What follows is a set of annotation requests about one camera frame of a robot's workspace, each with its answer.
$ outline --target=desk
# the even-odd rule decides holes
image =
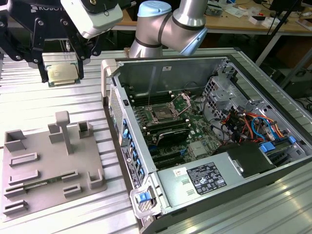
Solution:
[[[260,7],[261,12],[264,16],[270,15],[270,10],[266,9],[263,5],[256,4],[254,1],[247,0],[236,0],[237,4],[241,4],[246,8],[251,7]],[[284,24],[278,33],[273,37],[267,47],[263,50],[262,54],[256,61],[256,64],[259,66],[272,48],[275,46],[277,41],[281,36],[312,36],[312,31],[302,27],[296,21],[297,18],[288,18],[288,23]],[[206,25],[208,28],[208,33],[228,33],[228,34],[249,34],[249,35],[266,35],[268,29],[262,25],[254,25],[248,21],[247,16],[242,16],[241,18],[235,17],[227,12],[223,12],[221,17],[206,16]],[[128,12],[123,11],[123,20],[118,23],[113,30],[136,30],[137,22],[132,21]]]

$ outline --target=metal table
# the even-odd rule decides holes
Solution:
[[[254,63],[233,48],[200,49],[196,53],[212,52],[231,54],[253,72]],[[176,54],[173,51],[164,52],[164,55]],[[84,233],[90,230],[116,234],[139,232],[101,104],[100,63],[106,58],[123,56],[122,51],[113,51],[92,57],[91,62],[84,67],[85,78],[81,84],[55,88],[42,84],[38,70],[29,68],[26,62],[15,62],[4,56],[0,67],[0,156],[4,131],[19,128],[26,134],[46,131],[46,125],[54,121],[54,112],[67,110],[71,124],[88,120],[94,126],[108,189],[0,223],[1,233]],[[44,54],[46,64],[73,62],[74,59],[74,54]],[[312,118],[308,113],[296,103],[290,104],[290,97],[264,73],[253,75],[312,133]],[[253,89],[247,89],[246,92],[251,98],[257,98],[258,94],[253,93]],[[169,227],[164,233],[287,233],[288,230],[291,230],[289,233],[307,233],[312,230],[311,184],[312,164],[309,164],[274,185]],[[298,218],[304,225],[292,225]]]

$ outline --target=pcie slot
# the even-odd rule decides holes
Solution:
[[[177,163],[184,163],[184,158],[183,156],[175,156],[166,160],[158,161],[155,162],[155,166],[160,169],[160,168],[167,168],[167,167],[172,167]]]
[[[186,122],[185,122],[184,119],[182,119],[182,120],[173,120],[173,121],[167,122],[167,123],[159,123],[159,124],[155,124],[155,125],[147,125],[146,128],[147,128],[148,131],[151,131],[151,130],[157,130],[157,129],[160,129],[160,128],[170,127],[170,126],[178,125],[178,124],[186,124]]]
[[[161,104],[161,103],[167,103],[172,100],[171,96],[169,94],[153,94],[153,95],[147,95],[147,96],[136,96],[136,97],[130,97],[130,102],[132,106],[147,106],[147,105],[155,105],[155,104]]]
[[[176,153],[172,153],[172,154],[168,154],[168,155],[163,155],[163,156],[159,156],[159,157],[154,157],[153,158],[153,161],[154,162],[159,162],[159,161],[164,161],[168,158],[172,158],[172,157],[175,157],[175,156],[180,156],[181,153],[180,151],[179,152],[176,152]]]

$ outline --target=black cable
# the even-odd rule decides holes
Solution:
[[[60,44],[60,48],[61,48],[62,52],[64,52],[64,48],[63,48],[63,44],[62,44],[61,40],[59,41],[59,44]]]
[[[270,33],[270,31],[271,31],[271,28],[272,28],[272,26],[273,26],[273,24],[274,24],[274,22],[275,22],[276,16],[277,16],[277,13],[275,13],[275,16],[274,16],[273,22],[272,22],[272,24],[271,24],[271,26],[270,26],[270,29],[268,30],[267,35],[268,35],[268,34]]]
[[[249,3],[249,2],[251,2],[252,0],[250,0],[250,1],[248,1],[248,2],[245,2],[245,3],[240,3],[240,4],[237,4],[237,5],[245,5],[245,4],[247,4],[247,3]]]
[[[269,5],[268,3],[262,3],[261,5],[263,5],[265,8],[267,8],[267,9],[270,9],[269,7],[266,7],[264,4],[267,4],[267,5]]]
[[[217,127],[217,126],[214,126],[213,124],[211,124],[210,122],[212,120],[216,120],[216,121],[221,121],[220,118],[212,118],[210,120],[207,120],[206,116],[205,116],[205,107],[206,107],[206,104],[207,104],[207,100],[208,100],[208,97],[206,97],[205,101],[204,101],[204,107],[201,107],[202,111],[203,111],[203,117],[204,117],[204,120],[207,121],[209,123],[210,126],[212,126],[213,128],[216,128],[218,130],[220,130],[222,133],[228,135],[228,136],[231,136],[229,133],[227,133],[226,131],[222,130],[221,128]]]
[[[277,25],[277,27],[274,29],[274,31],[272,32],[269,42],[273,39],[273,37],[276,35],[276,33],[279,31],[279,29],[281,28],[281,26],[284,24],[284,22],[287,20],[288,16],[291,14],[291,12],[293,11],[293,9],[296,7],[296,5],[298,4],[298,2],[301,0],[295,0],[293,2],[293,5],[288,9],[288,11],[286,12],[286,14],[283,16],[282,20],[279,22],[279,24]]]
[[[222,132],[222,135],[223,135],[222,141],[224,141],[224,137],[225,137],[224,132]]]

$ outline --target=blue latch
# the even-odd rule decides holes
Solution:
[[[260,146],[260,150],[262,150],[262,152],[266,153],[267,151],[271,151],[274,150],[275,146],[271,143],[271,142],[265,142]]]
[[[133,150],[133,159],[136,160],[137,159],[137,152],[135,150]]]
[[[149,192],[145,192],[145,193],[140,194],[138,202],[139,203],[143,203],[143,202],[149,201],[151,199],[152,198],[151,198],[150,193]]]
[[[137,159],[137,160],[136,160],[136,163],[137,163],[138,166],[141,166],[141,161],[140,161],[140,159]]]
[[[125,129],[125,131],[122,134],[123,138],[126,138],[128,136],[128,133],[129,133],[129,130]]]
[[[290,136],[288,139],[291,142],[291,144],[295,144],[295,142],[297,141],[293,136]]]
[[[140,169],[140,174],[141,174],[141,176],[144,175],[144,170],[142,168]]]

